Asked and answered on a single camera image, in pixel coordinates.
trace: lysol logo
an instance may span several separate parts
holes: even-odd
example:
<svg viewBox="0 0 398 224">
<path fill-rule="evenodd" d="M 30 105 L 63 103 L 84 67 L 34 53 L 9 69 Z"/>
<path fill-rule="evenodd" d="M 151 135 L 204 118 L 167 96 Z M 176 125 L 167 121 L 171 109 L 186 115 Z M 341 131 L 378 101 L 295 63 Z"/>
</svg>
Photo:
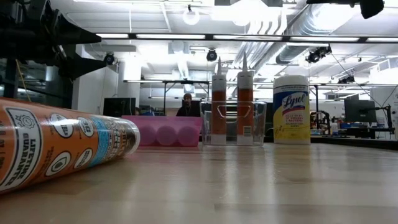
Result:
<svg viewBox="0 0 398 224">
<path fill-rule="evenodd" d="M 282 115 L 285 115 L 286 113 L 289 113 L 291 111 L 304 110 L 305 97 L 306 97 L 305 93 L 300 93 L 300 92 L 286 96 L 282 100 L 282 104 L 284 106 Z"/>
</svg>

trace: pink container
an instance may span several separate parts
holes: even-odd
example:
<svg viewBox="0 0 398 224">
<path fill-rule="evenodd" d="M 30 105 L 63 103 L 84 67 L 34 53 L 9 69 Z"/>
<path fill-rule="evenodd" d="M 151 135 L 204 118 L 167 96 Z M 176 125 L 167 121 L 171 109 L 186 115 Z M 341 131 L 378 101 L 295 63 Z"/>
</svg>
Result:
<svg viewBox="0 0 398 224">
<path fill-rule="evenodd" d="M 167 116 L 122 116 L 141 133 L 140 146 L 197 147 L 201 118 Z"/>
</svg>

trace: table surface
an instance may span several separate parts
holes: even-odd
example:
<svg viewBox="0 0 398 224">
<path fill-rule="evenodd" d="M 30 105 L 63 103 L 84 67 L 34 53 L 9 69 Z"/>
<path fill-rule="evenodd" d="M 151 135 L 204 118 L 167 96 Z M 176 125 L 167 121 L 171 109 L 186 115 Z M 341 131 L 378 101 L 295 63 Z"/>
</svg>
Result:
<svg viewBox="0 0 398 224">
<path fill-rule="evenodd" d="M 144 149 L 0 195 L 0 223 L 398 220 L 398 153 L 312 144 Z"/>
</svg>

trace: man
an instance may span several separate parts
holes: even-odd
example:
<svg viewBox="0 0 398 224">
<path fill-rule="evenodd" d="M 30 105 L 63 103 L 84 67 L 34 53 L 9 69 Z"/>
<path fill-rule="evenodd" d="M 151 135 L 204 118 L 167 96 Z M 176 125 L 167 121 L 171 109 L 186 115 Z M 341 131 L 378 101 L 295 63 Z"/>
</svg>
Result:
<svg viewBox="0 0 398 224">
<path fill-rule="evenodd" d="M 184 94 L 184 104 L 178 110 L 176 116 L 195 116 L 200 117 L 200 110 L 196 106 L 192 106 L 192 95 L 190 93 Z"/>
</svg>

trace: desk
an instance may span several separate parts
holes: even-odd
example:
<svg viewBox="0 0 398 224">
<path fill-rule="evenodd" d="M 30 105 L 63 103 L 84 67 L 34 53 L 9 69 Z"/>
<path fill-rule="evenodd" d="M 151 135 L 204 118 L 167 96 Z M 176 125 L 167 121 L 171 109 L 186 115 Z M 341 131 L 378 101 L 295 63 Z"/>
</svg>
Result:
<svg viewBox="0 0 398 224">
<path fill-rule="evenodd" d="M 396 224 L 397 159 L 329 144 L 138 149 L 0 195 L 0 222 Z"/>
<path fill-rule="evenodd" d="M 376 139 L 376 132 L 390 132 L 388 128 L 347 128 L 347 136 Z"/>
</svg>

